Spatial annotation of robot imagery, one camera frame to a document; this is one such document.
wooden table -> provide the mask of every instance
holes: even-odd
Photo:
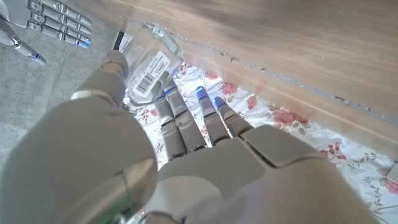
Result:
[[[398,160],[398,1],[78,3],[126,33],[134,34],[140,21],[162,24],[190,63]]]

pink rose pattern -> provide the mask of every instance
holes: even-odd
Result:
[[[295,113],[292,113],[292,114],[294,114],[294,116],[296,117],[296,120],[297,120],[299,123],[308,122],[308,119],[307,119],[307,118],[303,118],[303,117],[301,117],[300,115],[297,115],[297,114],[295,114]]]
[[[161,153],[162,150],[163,150],[163,147],[164,147],[164,144],[158,143],[157,149],[156,149],[156,153],[157,153],[157,154]]]
[[[207,138],[208,135],[207,135],[206,125],[203,125],[202,129],[200,130],[200,132],[201,132],[201,135],[203,136],[204,139]]]
[[[205,77],[207,77],[209,80],[216,80],[218,78],[217,75],[208,72],[206,72]]]
[[[156,111],[156,109],[151,110],[150,113],[151,113],[152,116],[157,116],[157,111]]]
[[[236,90],[238,90],[238,87],[232,83],[224,82],[223,85],[221,86],[221,89],[224,95],[227,95],[235,93]]]
[[[192,65],[189,64],[188,62],[184,62],[181,66],[180,69],[176,72],[176,75],[178,76],[179,74],[181,75],[187,75],[187,70],[188,68],[192,68]]]
[[[332,144],[328,145],[329,149],[319,150],[319,153],[321,155],[325,156],[329,162],[332,161],[334,158],[347,161],[346,157],[344,155],[342,155],[342,153],[340,151],[340,144],[341,143],[337,141],[337,142],[335,142],[335,145],[332,145]],[[337,164],[334,162],[332,162],[332,164],[336,168]]]
[[[246,104],[248,105],[249,110],[253,110],[253,108],[257,105],[257,97],[250,96],[248,100],[246,100]]]
[[[387,185],[386,185],[388,191],[392,194],[398,195],[398,184],[395,183],[394,181],[387,180]]]
[[[141,113],[142,120],[147,124],[148,123],[148,118],[149,118],[147,113],[149,112],[149,110],[148,109],[139,108],[139,112],[142,112]]]
[[[296,120],[296,115],[286,110],[274,111],[272,115],[274,116],[274,120],[283,127],[293,125],[293,121]]]

wooden surface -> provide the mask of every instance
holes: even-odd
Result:
[[[398,1],[85,2],[398,118]]]

floor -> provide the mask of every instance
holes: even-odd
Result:
[[[90,48],[11,25],[22,41],[45,57],[47,65],[42,67],[13,48],[0,45],[0,172],[21,136],[48,109],[69,99],[113,48],[118,36],[118,30],[79,9],[73,1],[62,2],[93,22]]]

barcode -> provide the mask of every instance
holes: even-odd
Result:
[[[138,85],[137,90],[140,91],[142,94],[145,94],[154,80],[155,78],[147,73]]]

